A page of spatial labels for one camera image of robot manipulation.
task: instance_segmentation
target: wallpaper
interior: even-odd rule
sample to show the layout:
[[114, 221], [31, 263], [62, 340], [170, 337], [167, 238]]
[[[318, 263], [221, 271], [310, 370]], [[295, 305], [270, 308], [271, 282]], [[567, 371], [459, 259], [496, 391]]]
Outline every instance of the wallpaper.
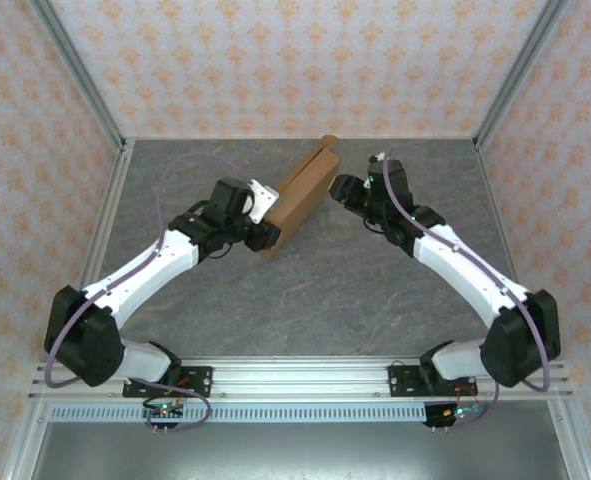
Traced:
[[545, 0], [55, 0], [128, 137], [472, 137]]
[[591, 0], [571, 0], [485, 151], [518, 276], [559, 302], [591, 419]]
[[50, 302], [77, 281], [114, 152], [26, 0], [0, 0], [0, 478]]

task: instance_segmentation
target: cardboard box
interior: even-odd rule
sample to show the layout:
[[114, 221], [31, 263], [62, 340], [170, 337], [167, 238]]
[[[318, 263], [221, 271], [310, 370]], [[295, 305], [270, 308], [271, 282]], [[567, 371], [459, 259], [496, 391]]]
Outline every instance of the cardboard box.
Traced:
[[279, 203], [264, 216], [282, 230], [275, 246], [263, 250], [265, 258], [275, 252], [295, 233], [306, 218], [328, 196], [328, 187], [335, 178], [340, 157], [331, 145], [340, 143], [333, 135], [325, 135], [302, 163], [278, 185]]

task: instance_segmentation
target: table surface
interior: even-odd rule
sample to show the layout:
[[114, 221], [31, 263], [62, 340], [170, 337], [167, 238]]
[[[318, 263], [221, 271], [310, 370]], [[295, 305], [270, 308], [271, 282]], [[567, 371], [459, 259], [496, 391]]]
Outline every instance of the table surface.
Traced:
[[[276, 185], [317, 140], [137, 141], [102, 274], [157, 235], [155, 192], [182, 154], [216, 152]], [[508, 274], [500, 233], [469, 140], [345, 140], [340, 172], [364, 178], [367, 159], [389, 146], [415, 201], [432, 207], [478, 254]], [[234, 171], [191, 161], [165, 188], [166, 221]], [[191, 355], [417, 355], [446, 340], [485, 335], [473, 309], [427, 267], [407, 257], [330, 197], [271, 261], [235, 245], [171, 281], [130, 319], [123, 336]]]

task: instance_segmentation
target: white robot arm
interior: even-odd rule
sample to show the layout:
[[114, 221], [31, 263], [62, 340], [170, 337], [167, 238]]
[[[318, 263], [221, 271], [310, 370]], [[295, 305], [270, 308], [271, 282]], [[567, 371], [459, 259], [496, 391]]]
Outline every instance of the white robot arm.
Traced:
[[[103, 294], [66, 336], [56, 358], [90, 386], [111, 377], [174, 385], [179, 380], [171, 371], [176, 357], [160, 345], [122, 340], [119, 331], [155, 292], [224, 245], [243, 241], [253, 251], [273, 246], [281, 232], [263, 218], [278, 198], [277, 192], [256, 180], [250, 185], [220, 180], [208, 201], [170, 222], [163, 243], [155, 242], [81, 292], [70, 286], [60, 290], [53, 300], [46, 351], [51, 351], [55, 338], [81, 304]], [[145, 264], [148, 258], [153, 259]]]
[[[402, 164], [398, 160], [389, 160], [388, 179], [392, 191], [413, 220], [410, 222], [391, 202], [385, 187], [383, 157], [380, 154], [369, 159], [366, 181], [352, 175], [335, 177], [329, 189], [331, 197], [362, 217], [366, 226], [378, 225], [381, 230], [377, 233], [439, 274], [468, 301], [489, 329], [485, 339], [446, 342], [426, 352], [420, 358], [416, 377], [408, 381], [427, 387], [429, 392], [435, 392], [440, 385], [458, 380], [464, 382], [463, 379], [481, 375], [490, 375], [507, 387], [523, 381], [541, 367], [542, 362], [533, 335], [514, 299], [522, 302], [532, 317], [546, 356], [549, 359], [557, 357], [560, 341], [555, 299], [545, 290], [532, 294], [506, 278], [464, 244], [440, 215], [429, 207], [416, 205]], [[414, 223], [424, 227], [426, 233]], [[478, 264], [462, 252], [473, 257]], [[498, 287], [489, 273], [503, 286]], [[412, 377], [410, 370], [413, 369], [405, 373]], [[411, 387], [409, 391], [415, 391], [415, 388]]]

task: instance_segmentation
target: black mounting plate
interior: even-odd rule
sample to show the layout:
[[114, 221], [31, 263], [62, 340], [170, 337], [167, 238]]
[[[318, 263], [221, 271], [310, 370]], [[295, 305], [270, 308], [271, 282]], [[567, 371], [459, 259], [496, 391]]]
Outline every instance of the black mounting plate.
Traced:
[[[470, 388], [477, 395], [477, 383], [469, 378], [458, 378], [451, 382], [436, 383], [429, 387], [420, 377], [419, 365], [391, 365], [388, 367], [388, 386], [391, 397], [456, 397], [455, 384]], [[472, 396], [462, 389], [462, 397]]]
[[[182, 388], [199, 393], [203, 397], [211, 396], [211, 386], [213, 384], [213, 367], [181, 367], [180, 379], [188, 377], [188, 381], [182, 385]], [[151, 397], [181, 397], [179, 392], [170, 392], [164, 395], [164, 392], [159, 388], [152, 388], [143, 385], [136, 381], [131, 381], [130, 384], [124, 383], [122, 390], [124, 398], [151, 398]]]

